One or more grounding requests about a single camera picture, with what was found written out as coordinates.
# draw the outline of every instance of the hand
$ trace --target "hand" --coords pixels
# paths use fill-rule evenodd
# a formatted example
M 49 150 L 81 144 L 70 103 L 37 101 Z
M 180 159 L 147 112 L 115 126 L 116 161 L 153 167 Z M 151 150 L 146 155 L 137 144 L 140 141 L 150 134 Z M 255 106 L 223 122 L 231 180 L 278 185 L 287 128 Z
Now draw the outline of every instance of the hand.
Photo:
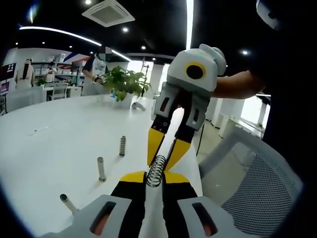
M 94 80 L 94 82 L 99 83 L 101 85 L 104 84 L 103 80 L 101 78 L 98 78 L 98 77 Z

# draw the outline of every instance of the person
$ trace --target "person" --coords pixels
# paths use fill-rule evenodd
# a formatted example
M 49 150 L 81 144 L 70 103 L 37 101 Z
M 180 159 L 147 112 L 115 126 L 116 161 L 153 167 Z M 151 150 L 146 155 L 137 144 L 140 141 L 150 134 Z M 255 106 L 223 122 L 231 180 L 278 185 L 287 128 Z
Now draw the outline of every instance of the person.
M 55 75 L 57 74 L 57 70 L 56 70 L 56 68 L 54 66 L 55 66 L 55 62 L 52 61 L 49 64 L 49 71 L 48 71 L 48 73 L 46 74 L 46 77 L 45 77 L 45 82 L 46 83 L 54 83 L 54 81 L 55 81 Z
M 103 75 L 108 71 L 106 61 L 110 59 L 111 54 L 109 47 L 101 46 L 98 53 L 88 59 L 82 70 L 85 75 L 83 96 L 108 93 L 103 87 Z
M 311 50 L 305 32 L 305 13 L 302 8 L 276 1 L 257 0 L 257 12 L 273 28 L 275 36 L 264 42 L 255 52 L 249 69 L 230 77 L 219 77 L 212 93 L 216 98 L 246 99 L 263 89 L 271 92 L 271 107 L 263 141 L 280 153 L 292 170 L 303 181 L 304 188 L 285 223 L 273 237 L 290 237 L 295 232 L 301 236 L 308 232 L 307 219 L 313 217 L 310 193 L 313 179 L 312 130 L 297 120 L 305 117 L 310 124 L 313 109 L 304 112 L 302 107 L 310 102 L 313 80 L 303 77 L 309 69 L 307 54 Z
M 18 90 L 31 88 L 34 85 L 35 74 L 34 68 L 31 65 L 31 61 L 31 59 L 27 59 L 24 65 L 17 71 L 15 78 L 15 88 Z

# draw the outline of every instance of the white table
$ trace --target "white table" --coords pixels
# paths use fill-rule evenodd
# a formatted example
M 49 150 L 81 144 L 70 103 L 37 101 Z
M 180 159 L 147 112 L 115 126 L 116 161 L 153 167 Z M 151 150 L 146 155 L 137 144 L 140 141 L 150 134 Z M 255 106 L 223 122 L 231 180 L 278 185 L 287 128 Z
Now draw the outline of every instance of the white table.
M 53 91 L 54 87 L 44 87 L 44 91 Z M 80 97 L 81 96 L 82 87 L 76 86 L 68 86 L 66 90 L 66 97 L 73 98 L 73 97 Z
M 72 216 L 59 199 L 65 193 L 79 209 L 111 194 L 127 173 L 148 170 L 148 131 L 153 100 L 139 98 L 147 110 L 115 110 L 109 96 L 89 96 L 32 105 L 0 117 L 0 178 L 16 214 L 35 236 L 59 232 Z M 159 154 L 167 155 L 182 111 L 174 114 Z M 126 155 L 119 154 L 127 137 Z M 107 181 L 98 182 L 103 156 Z M 195 149 L 173 168 L 202 195 Z

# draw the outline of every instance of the black ceiling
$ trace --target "black ceiling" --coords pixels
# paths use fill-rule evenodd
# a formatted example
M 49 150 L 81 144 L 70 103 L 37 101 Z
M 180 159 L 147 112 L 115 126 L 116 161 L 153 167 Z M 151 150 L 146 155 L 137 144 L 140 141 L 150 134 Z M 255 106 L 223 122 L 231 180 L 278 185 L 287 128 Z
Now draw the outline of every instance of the black ceiling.
M 23 26 L 44 26 L 72 32 L 103 43 L 121 53 L 152 53 L 175 56 L 186 47 L 186 0 L 118 0 L 135 21 L 109 28 L 83 17 L 91 6 L 85 0 L 38 0 L 28 4 L 17 21 Z M 33 24 L 27 12 L 35 4 L 38 7 Z M 255 0 L 194 0 L 194 27 L 192 48 L 204 43 L 220 48 L 227 59 L 227 74 L 245 70 L 252 54 L 241 55 L 242 49 L 252 50 L 271 34 L 271 30 L 257 16 Z M 128 27 L 124 34 L 122 27 Z M 19 42 L 20 48 L 46 47 L 74 51 L 88 55 L 97 46 L 74 37 L 55 32 L 25 30 L 11 40 L 11 46 Z

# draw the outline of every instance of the spring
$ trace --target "spring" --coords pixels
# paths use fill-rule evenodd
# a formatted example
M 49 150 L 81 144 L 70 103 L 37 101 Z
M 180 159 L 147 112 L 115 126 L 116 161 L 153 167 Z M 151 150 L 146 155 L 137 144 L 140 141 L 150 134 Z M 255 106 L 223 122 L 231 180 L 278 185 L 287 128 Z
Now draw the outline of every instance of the spring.
M 125 142 L 126 142 L 126 138 L 125 136 L 122 136 L 120 139 L 120 152 L 119 152 L 119 155 L 121 157 L 123 157 L 125 154 Z
M 146 183 L 148 186 L 157 187 L 160 185 L 163 178 L 165 163 L 166 158 L 164 156 L 156 156 L 147 174 Z

